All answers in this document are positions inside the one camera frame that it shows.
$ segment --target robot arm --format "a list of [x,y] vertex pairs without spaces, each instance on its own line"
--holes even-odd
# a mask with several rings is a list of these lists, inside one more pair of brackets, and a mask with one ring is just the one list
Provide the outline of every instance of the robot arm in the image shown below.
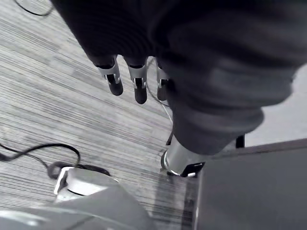
[[306,4],[224,6],[195,18],[167,36],[177,58],[160,59],[174,120],[165,168],[175,174],[258,127],[261,108],[289,97],[307,60]]

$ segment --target dark gray panel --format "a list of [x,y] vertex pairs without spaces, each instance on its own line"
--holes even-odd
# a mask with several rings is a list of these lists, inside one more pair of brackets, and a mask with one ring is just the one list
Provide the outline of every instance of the dark gray panel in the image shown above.
[[196,229],[306,229],[307,149],[290,147],[252,148],[246,153],[256,154],[208,162]]

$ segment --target black cable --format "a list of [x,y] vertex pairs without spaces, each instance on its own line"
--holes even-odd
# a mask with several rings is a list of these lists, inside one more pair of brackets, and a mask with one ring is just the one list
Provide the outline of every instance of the black cable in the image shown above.
[[21,9],[23,9],[24,11],[26,11],[26,12],[28,12],[28,13],[30,13],[30,14],[36,15],[36,16],[47,17],[47,16],[49,16],[49,15],[53,12],[53,10],[54,10],[54,7],[51,6],[51,8],[50,8],[46,13],[42,13],[42,14],[40,14],[40,13],[34,13],[34,12],[32,12],[32,11],[26,9],[25,7],[23,7],[17,0],[13,0],[13,1],[14,1]]
[[[15,155],[13,155],[11,157],[6,156],[6,155],[0,153],[0,161],[8,162],[8,161],[15,160],[15,159],[17,159],[19,157],[22,157],[22,156],[29,156],[29,157],[37,160],[38,162],[40,162],[46,168],[47,174],[48,174],[49,178],[51,178],[51,179],[55,179],[56,180],[58,178],[58,176],[59,176],[59,172],[56,172],[56,169],[57,168],[62,169],[64,167],[74,167],[74,168],[86,169],[86,170],[96,171],[96,172],[99,172],[99,173],[102,173],[102,174],[110,176],[110,173],[106,169],[103,169],[103,168],[100,168],[100,167],[97,167],[97,166],[93,166],[93,165],[89,165],[89,164],[85,164],[85,165],[80,164],[81,156],[80,156],[79,151],[77,149],[75,149],[74,147],[70,146],[70,145],[61,144],[61,143],[50,143],[50,144],[34,146],[34,147],[26,149],[24,151],[18,151],[18,150],[15,150],[15,149],[11,149],[11,148],[6,147],[6,146],[4,146],[2,144],[0,144],[0,147],[6,149],[8,151],[16,153]],[[57,162],[51,164],[50,166],[48,166],[39,157],[36,157],[36,156],[33,156],[33,155],[29,154],[32,151],[43,149],[43,148],[49,148],[49,147],[62,147],[62,148],[70,149],[71,151],[76,153],[76,155],[78,157],[77,162],[74,165],[72,165],[72,164],[69,164],[69,163],[66,163],[66,162],[57,161]]]
[[[29,149],[26,149],[24,151],[18,151],[18,150],[15,150],[15,149],[11,149],[9,147],[6,147],[2,144],[0,144],[0,147],[8,150],[8,151],[11,151],[11,152],[15,152],[17,154],[15,154],[14,156],[6,156],[2,153],[0,153],[0,161],[12,161],[12,160],[15,160],[19,157],[22,157],[22,156],[29,156],[35,160],[37,160],[38,162],[40,162],[46,169],[47,169],[47,173],[48,173],[48,176],[52,179],[57,179],[58,175],[57,174],[54,174],[54,169],[55,167],[58,167],[59,165],[62,165],[63,167],[67,167],[67,166],[71,166],[71,167],[78,167],[78,168],[84,168],[84,166],[80,165],[80,160],[81,160],[81,156],[80,156],[80,153],[77,149],[75,149],[74,147],[70,146],[70,145],[66,145],[66,144],[61,144],[61,143],[51,143],[51,144],[44,144],[44,145],[38,145],[38,146],[34,146],[32,148],[29,148]],[[71,164],[68,164],[68,163],[64,163],[64,162],[61,162],[61,161],[58,161],[50,166],[48,166],[42,159],[40,159],[39,157],[36,157],[36,156],[33,156],[31,154],[29,154],[30,152],[32,151],[35,151],[35,150],[39,150],[39,149],[43,149],[43,148],[49,148],[49,147],[62,147],[62,148],[67,148],[67,149],[70,149],[72,150],[73,152],[76,153],[77,155],[77,162],[74,164],[74,165],[71,165]]]

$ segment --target wire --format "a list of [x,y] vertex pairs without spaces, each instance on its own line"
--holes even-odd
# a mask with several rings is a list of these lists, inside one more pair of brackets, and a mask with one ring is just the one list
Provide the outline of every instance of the wire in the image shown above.
[[[18,150],[15,150],[15,149],[11,149],[9,147],[6,147],[2,144],[0,144],[0,147],[8,150],[8,151],[11,151],[11,152],[15,152],[16,154],[9,157],[9,156],[6,156],[2,153],[0,153],[0,161],[12,161],[12,160],[15,160],[17,158],[20,158],[22,156],[29,156],[35,160],[37,160],[38,162],[40,162],[46,169],[47,169],[47,173],[48,173],[48,176],[51,178],[51,179],[57,179],[57,174],[54,174],[54,169],[55,167],[67,167],[67,166],[72,166],[72,167],[78,167],[78,168],[85,168],[85,166],[79,164],[80,163],[80,160],[81,160],[81,156],[80,156],[80,153],[77,149],[75,149],[74,147],[70,146],[70,145],[66,145],[66,144],[62,144],[62,143],[50,143],[50,144],[44,144],[44,145],[38,145],[38,146],[34,146],[32,148],[29,148],[29,149],[26,149],[24,151],[18,151]],[[30,152],[32,151],[35,151],[35,150],[39,150],[39,149],[43,149],[43,148],[49,148],[49,147],[62,147],[62,148],[66,148],[66,149],[70,149],[72,150],[73,152],[76,153],[77,155],[77,161],[74,165],[70,165],[68,163],[65,163],[65,162],[61,162],[61,161],[58,161],[50,166],[48,166],[42,159],[40,159],[39,157],[36,157],[36,156],[33,156],[31,154],[29,154]]]
[[153,92],[150,90],[148,84],[146,84],[146,88],[147,88],[149,94],[154,98],[155,101],[157,101],[158,103],[160,103],[160,104],[163,105],[163,106],[169,107],[169,105],[164,104],[162,101],[160,101],[160,100],[153,94]]
[[167,111],[167,109],[165,108],[164,104],[162,103],[161,106],[163,107],[164,111],[166,112],[166,114],[168,115],[169,120],[171,121],[171,123],[173,124],[173,119],[170,116],[169,112]]
[[53,10],[54,10],[54,7],[51,6],[51,8],[50,8],[46,13],[42,13],[42,14],[40,14],[40,13],[34,13],[34,12],[32,12],[32,11],[26,9],[25,7],[23,7],[17,0],[13,0],[13,1],[14,1],[21,9],[23,9],[24,11],[26,11],[26,12],[28,12],[28,13],[30,13],[30,14],[36,15],[36,16],[47,17],[47,16],[49,16],[49,15],[53,12]]

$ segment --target gray carpet floor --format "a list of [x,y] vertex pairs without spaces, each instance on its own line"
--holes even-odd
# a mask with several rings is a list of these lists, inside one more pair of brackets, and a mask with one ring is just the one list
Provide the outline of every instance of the gray carpet floor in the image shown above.
[[[160,173],[172,124],[150,96],[144,105],[135,102],[126,64],[121,57],[118,62],[124,93],[115,97],[56,11],[47,18],[32,16],[2,0],[0,142],[18,150],[70,144],[81,152],[82,163],[108,169],[159,229],[190,229],[197,180]],[[155,66],[148,78],[156,92]],[[33,155],[48,164],[75,160],[58,148]],[[44,167],[29,157],[0,162],[0,208],[52,202],[53,187]]]

